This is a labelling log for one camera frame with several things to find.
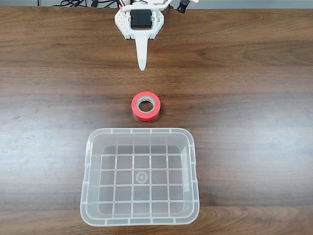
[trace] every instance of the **red tape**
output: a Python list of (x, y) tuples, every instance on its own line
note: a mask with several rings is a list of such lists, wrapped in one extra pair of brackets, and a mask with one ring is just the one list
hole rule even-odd
[[(139, 109), (139, 104), (143, 101), (149, 101), (152, 103), (153, 108), (148, 112), (144, 112)], [(152, 92), (140, 92), (132, 100), (132, 110), (133, 114), (142, 121), (151, 121), (155, 119), (161, 108), (161, 102), (159, 98)]]

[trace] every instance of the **transparent box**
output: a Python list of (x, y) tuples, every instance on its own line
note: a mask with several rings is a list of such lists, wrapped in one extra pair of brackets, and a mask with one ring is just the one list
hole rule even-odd
[(199, 207), (194, 140), (187, 130), (106, 128), (89, 136), (80, 204), (87, 224), (189, 224)]

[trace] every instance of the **cable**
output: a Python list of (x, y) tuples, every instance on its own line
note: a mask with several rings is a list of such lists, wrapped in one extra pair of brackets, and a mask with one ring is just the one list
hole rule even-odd
[(106, 2), (111, 2), (113, 0), (106, 0), (106, 1), (98, 1), (98, 3), (106, 3)]
[(88, 6), (84, 6), (84, 5), (81, 5), (81, 3), (85, 1), (85, 0), (63, 0), (61, 1), (60, 5), (53, 5), (53, 6), (69, 6), (69, 7), (88, 7)]
[(125, 3), (123, 2), (123, 0), (119, 0), (121, 3), (121, 6), (125, 6)]
[(104, 6), (103, 8), (108, 8), (109, 6), (111, 6), (113, 3), (115, 3), (115, 0), (113, 0), (111, 3), (109, 3), (108, 5)]
[(98, 6), (98, 0), (92, 0), (91, 7), (97, 7)]

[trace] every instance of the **plastic bin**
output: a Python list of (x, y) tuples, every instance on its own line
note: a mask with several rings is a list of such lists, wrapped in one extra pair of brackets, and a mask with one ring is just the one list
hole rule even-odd
[(88, 138), (80, 211), (92, 226), (189, 224), (199, 213), (194, 140), (180, 128)]

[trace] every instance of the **white 3d-printed part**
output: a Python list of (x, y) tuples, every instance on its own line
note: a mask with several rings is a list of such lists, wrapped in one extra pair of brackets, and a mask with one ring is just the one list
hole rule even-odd
[[(132, 5), (125, 5), (115, 15), (115, 24), (124, 35), (125, 39), (135, 39), (137, 58), (140, 69), (143, 71), (147, 64), (148, 39), (154, 39), (164, 24), (164, 16), (161, 13), (168, 7), (172, 0), (146, 0), (134, 2)], [(190, 0), (191, 5), (199, 0)], [(131, 28), (131, 10), (151, 10), (152, 27), (151, 29), (133, 30)]]

